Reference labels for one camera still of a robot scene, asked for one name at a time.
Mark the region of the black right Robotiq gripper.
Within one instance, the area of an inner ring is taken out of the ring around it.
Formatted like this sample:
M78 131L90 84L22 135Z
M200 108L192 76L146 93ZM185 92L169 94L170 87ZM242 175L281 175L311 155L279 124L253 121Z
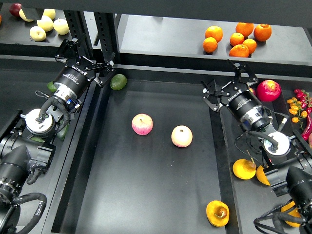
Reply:
M214 112L219 112L223 106L226 106L237 121L260 120L263 118L262 104L249 90L249 87L258 83L258 77L246 63L240 64L230 59L227 62L234 70L234 81L230 81L218 90L215 80L209 83L202 80L203 101Z

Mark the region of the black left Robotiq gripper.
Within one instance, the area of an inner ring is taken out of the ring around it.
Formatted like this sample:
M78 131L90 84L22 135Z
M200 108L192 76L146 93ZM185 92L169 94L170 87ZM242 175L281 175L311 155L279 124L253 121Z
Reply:
M79 48L85 38L86 34L83 33L79 38L64 39L55 53L55 60L65 63L65 66L53 81L54 86L67 86L76 98L81 97L91 81L103 87L116 72L113 68L115 52L108 59L105 58L104 63L82 57Z

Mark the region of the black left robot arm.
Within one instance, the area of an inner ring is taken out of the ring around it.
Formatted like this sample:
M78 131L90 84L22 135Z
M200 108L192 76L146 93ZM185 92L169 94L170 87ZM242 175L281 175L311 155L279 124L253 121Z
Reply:
M21 194L25 184L34 184L45 174L55 154L57 135L64 134L74 115L82 108L80 97L91 82L104 86L114 75L114 52L104 53L104 62L88 58L81 39L65 39L55 54L64 64L54 81L48 84L42 107L24 114L18 110L0 131L0 231L17 233L22 204L38 201L38 207L21 233L27 234L38 224L46 207L42 193Z

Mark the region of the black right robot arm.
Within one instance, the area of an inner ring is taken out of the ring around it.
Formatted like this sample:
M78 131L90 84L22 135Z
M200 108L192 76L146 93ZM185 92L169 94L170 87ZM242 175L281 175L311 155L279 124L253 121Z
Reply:
M265 102L280 101L279 84L270 88L247 64L229 62L234 78L217 88L212 80L204 83L203 100L214 112L226 107L241 124L245 134L257 137L264 175L276 196L289 194L294 204L285 211L271 210L254 220L261 232L284 233L281 221L298 223L305 233L312 232L312 150L305 136L282 132L289 115L270 110ZM251 86L257 84L256 91Z

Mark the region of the yellow pear beside arm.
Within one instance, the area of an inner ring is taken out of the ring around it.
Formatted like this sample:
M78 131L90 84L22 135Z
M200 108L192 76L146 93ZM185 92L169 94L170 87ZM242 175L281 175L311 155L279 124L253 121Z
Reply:
M262 165L258 166L256 170L256 178L258 179L259 182L261 182L264 185L270 186L270 183L264 173L264 168Z

